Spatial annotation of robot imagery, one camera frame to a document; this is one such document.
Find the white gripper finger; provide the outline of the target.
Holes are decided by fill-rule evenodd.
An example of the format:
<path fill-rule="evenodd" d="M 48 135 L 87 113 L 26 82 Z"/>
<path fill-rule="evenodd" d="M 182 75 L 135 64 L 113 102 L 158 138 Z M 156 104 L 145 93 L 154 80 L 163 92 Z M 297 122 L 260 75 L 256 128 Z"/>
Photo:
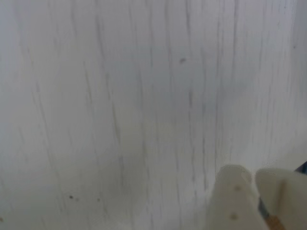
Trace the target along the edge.
<path fill-rule="evenodd" d="M 255 182 L 269 214 L 276 216 L 287 230 L 307 228 L 307 176 L 278 168 L 256 172 Z"/>
<path fill-rule="evenodd" d="M 262 216 L 252 175 L 241 165 L 225 165 L 218 172 L 205 221 L 207 230 L 260 230 Z"/>

